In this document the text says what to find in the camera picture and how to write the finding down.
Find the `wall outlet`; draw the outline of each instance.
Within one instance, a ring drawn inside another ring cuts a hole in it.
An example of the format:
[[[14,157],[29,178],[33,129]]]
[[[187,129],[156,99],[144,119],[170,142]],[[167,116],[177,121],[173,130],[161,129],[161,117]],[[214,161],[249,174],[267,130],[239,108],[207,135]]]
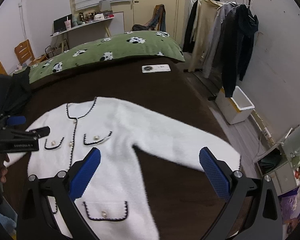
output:
[[[271,133],[266,127],[262,130],[262,134],[265,136],[266,140],[269,140],[271,138]]]

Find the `white phone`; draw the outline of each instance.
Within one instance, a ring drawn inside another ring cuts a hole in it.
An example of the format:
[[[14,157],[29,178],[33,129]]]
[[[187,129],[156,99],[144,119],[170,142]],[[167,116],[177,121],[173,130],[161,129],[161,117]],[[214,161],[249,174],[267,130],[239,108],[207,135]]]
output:
[[[168,72],[168,71],[171,71],[168,64],[142,66],[143,73]]]

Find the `black trim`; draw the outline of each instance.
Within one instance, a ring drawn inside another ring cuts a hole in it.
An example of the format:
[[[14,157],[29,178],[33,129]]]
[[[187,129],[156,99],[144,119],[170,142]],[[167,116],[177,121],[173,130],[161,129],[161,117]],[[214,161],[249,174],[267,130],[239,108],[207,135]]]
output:
[[[240,160],[239,160],[239,170],[241,171],[241,168],[242,168],[242,166],[241,166],[241,161],[242,161],[242,156],[240,155]]]
[[[84,136],[83,136],[83,144],[84,144],[85,146],[98,144],[98,143],[103,142],[104,140],[107,140],[111,135],[112,135],[112,131],[110,131],[109,134],[108,134],[106,137],[104,137],[102,140],[100,140],[100,141],[93,142],[93,143],[87,143],[87,142],[86,142],[87,134],[85,133]]]
[[[74,130],[73,130],[73,136],[72,136],[72,149],[71,149],[71,153],[70,153],[70,165],[69,165],[69,168],[71,167],[71,164],[72,164],[72,157],[73,157],[73,150],[74,150],[74,137],[75,137],[75,131],[77,129],[77,123],[78,122],[75,122],[74,124]]]
[[[56,202],[56,201],[54,201],[54,202],[55,202],[55,204],[56,204],[56,211],[55,211],[55,212],[52,211],[52,213],[55,215],[55,214],[58,213],[58,206],[57,206],[57,202]]]
[[[45,148],[46,150],[54,150],[54,149],[57,149],[57,148],[61,145],[61,143],[63,142],[63,139],[64,139],[64,137],[61,139],[59,145],[57,145],[57,146],[55,146],[55,147],[52,147],[52,148],[47,148],[47,141],[48,141],[48,139],[46,139],[46,141],[45,141],[45,143],[44,143],[44,148]]]
[[[89,114],[89,113],[91,112],[91,110],[94,108],[94,106],[95,106],[95,104],[96,104],[96,101],[97,101],[97,97],[94,98],[93,105],[92,105],[92,107],[89,109],[89,111],[88,111],[85,115],[80,116],[80,117],[77,117],[77,118],[76,118],[76,117],[70,117],[70,116],[69,116],[69,110],[68,110],[68,105],[69,105],[69,103],[66,104],[67,117],[68,117],[69,119],[80,119],[80,118],[83,118],[83,117],[87,116],[87,114]]]
[[[128,208],[128,202],[127,201],[124,202],[124,208],[126,210],[126,213],[125,213],[123,218],[92,218],[92,217],[90,217],[89,210],[88,210],[88,207],[87,207],[87,203],[85,201],[83,202],[83,205],[86,209],[86,213],[87,213],[87,216],[88,216],[89,220],[92,220],[92,221],[121,222],[121,221],[126,220],[127,217],[128,217],[128,214],[129,214],[129,208]]]

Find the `laptop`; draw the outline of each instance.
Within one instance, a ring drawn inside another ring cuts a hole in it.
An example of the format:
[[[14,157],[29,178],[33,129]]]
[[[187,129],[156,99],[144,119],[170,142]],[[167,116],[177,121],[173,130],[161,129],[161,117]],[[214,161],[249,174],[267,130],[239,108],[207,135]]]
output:
[[[64,16],[53,22],[54,33],[56,33],[56,32],[61,33],[66,30],[65,21],[67,20],[67,17],[68,17],[68,20],[71,20],[71,27],[72,27],[72,14],[69,14],[68,16]]]

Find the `metal screw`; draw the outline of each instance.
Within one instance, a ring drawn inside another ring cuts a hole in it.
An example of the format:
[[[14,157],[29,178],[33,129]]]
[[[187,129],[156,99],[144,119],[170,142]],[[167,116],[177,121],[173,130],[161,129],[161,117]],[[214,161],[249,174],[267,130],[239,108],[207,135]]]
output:
[[[34,181],[35,178],[36,178],[36,175],[30,175],[30,176],[29,176],[29,181]]]
[[[58,172],[58,177],[59,177],[59,178],[64,178],[64,177],[66,176],[66,174],[67,174],[67,173],[66,173],[65,171],[59,171],[59,172]]]
[[[234,176],[237,177],[237,178],[241,178],[242,177],[242,172],[241,171],[235,171]]]
[[[271,177],[269,175],[266,175],[265,180],[269,182],[269,181],[271,181]]]

